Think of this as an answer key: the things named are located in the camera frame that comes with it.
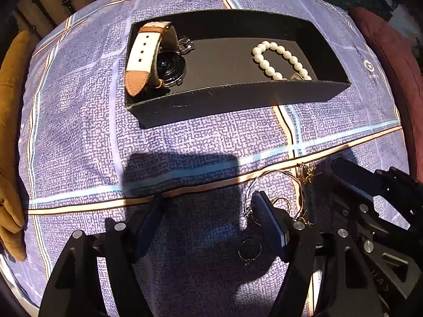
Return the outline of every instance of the watch face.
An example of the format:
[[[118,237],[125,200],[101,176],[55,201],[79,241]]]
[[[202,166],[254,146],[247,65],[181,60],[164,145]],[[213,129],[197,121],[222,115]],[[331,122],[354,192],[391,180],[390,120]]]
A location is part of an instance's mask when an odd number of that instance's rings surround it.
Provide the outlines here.
[[[157,55],[157,74],[165,87],[181,84],[186,72],[187,63],[180,54],[165,51]]]

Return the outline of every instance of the bangle bracelet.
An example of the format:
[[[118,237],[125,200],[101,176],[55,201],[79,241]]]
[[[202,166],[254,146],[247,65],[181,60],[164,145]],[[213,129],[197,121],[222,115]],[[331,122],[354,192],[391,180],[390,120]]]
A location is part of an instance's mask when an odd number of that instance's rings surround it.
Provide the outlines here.
[[[294,69],[298,71],[303,80],[311,81],[311,77],[308,75],[308,71],[302,67],[302,64],[300,62],[298,62],[298,58],[293,56],[291,52],[285,50],[283,46],[278,46],[278,44],[276,44],[275,42],[269,43],[267,40],[265,40],[261,44],[258,44],[252,50],[254,61],[256,63],[259,63],[260,67],[264,69],[266,75],[271,76],[276,81],[286,80],[286,78],[282,77],[281,73],[276,72],[274,67],[270,66],[269,61],[264,59],[263,52],[265,52],[269,48],[270,50],[276,51],[278,54],[282,55],[283,58],[288,60],[293,65]]]

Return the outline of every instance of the maroon cloth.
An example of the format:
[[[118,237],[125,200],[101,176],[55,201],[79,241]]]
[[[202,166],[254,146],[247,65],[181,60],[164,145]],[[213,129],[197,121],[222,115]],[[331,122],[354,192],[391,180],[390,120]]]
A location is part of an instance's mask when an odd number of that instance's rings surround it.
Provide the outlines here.
[[[423,78],[409,43],[388,23],[362,7],[348,13],[377,55],[399,110],[410,175],[423,182]]]

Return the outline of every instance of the black tray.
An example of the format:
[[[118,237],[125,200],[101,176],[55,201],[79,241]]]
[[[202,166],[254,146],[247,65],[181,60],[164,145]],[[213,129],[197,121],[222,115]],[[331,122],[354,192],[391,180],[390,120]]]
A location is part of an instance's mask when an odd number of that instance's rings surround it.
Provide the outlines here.
[[[125,91],[125,107],[146,128],[211,114],[301,102],[328,101],[351,83],[316,27],[303,19],[247,10],[203,10],[178,13],[132,25],[126,62],[138,29],[149,21],[172,21],[179,38],[194,41],[184,55],[187,75],[180,86],[145,90],[136,97]],[[263,40],[289,50],[312,81],[274,81],[254,62],[251,50]],[[296,71],[281,55],[264,58],[283,77]]]

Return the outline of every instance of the plaid fabric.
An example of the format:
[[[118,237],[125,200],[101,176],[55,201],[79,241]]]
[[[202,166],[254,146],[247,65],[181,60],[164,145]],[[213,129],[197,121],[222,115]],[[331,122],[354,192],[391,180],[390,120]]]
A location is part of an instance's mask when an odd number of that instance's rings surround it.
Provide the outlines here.
[[[351,87],[325,103],[140,129],[123,102],[131,24],[205,9],[261,10],[310,20],[337,54]],[[263,316],[287,264],[271,255],[262,231],[242,217],[246,189],[266,166],[284,169],[304,159],[326,168],[340,151],[369,170],[408,171],[388,81],[345,11],[321,0],[97,0],[58,26],[34,52],[19,140],[27,259],[8,264],[31,301],[40,304],[74,230],[104,232],[110,218],[125,220],[143,208],[124,206],[120,199],[133,204],[168,192],[175,198],[149,254],[135,266],[153,314]],[[296,200],[292,182],[281,174],[260,178],[255,188],[270,198]],[[311,202],[317,225],[335,227],[336,218],[320,200]],[[375,206],[382,217],[405,225],[382,199],[375,199]],[[262,240],[263,253],[244,266],[237,251],[248,236]],[[99,270],[108,313],[117,316],[101,260]],[[314,300],[311,290],[304,315],[312,313]]]

